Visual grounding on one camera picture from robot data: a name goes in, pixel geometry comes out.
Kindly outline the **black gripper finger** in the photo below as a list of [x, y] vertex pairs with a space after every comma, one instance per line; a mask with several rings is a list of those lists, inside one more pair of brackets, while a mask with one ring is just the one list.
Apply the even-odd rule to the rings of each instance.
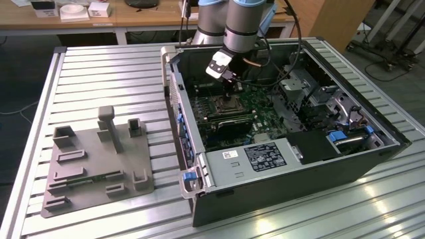
[[223, 80], [223, 100], [226, 102], [230, 102], [230, 100], [232, 99], [232, 94], [234, 94], [236, 88], [238, 88], [238, 78], [236, 77], [224, 78], [224, 80]]

